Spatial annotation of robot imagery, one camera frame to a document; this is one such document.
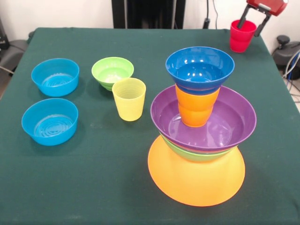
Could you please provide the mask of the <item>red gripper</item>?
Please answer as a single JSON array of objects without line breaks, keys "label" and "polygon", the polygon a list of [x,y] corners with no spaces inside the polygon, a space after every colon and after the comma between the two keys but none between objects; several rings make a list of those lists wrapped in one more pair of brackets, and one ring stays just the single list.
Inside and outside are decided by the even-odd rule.
[{"label": "red gripper", "polygon": [[[254,36],[260,36],[263,28],[265,27],[266,23],[270,19],[270,14],[274,16],[278,16],[281,14],[288,4],[288,0],[247,0],[247,4],[251,5],[253,8],[257,9],[261,12],[268,12],[266,13],[266,17],[263,22],[257,27]],[[246,6],[240,21],[238,23],[238,29],[241,29],[244,22],[246,21],[246,16],[250,6]]]}]

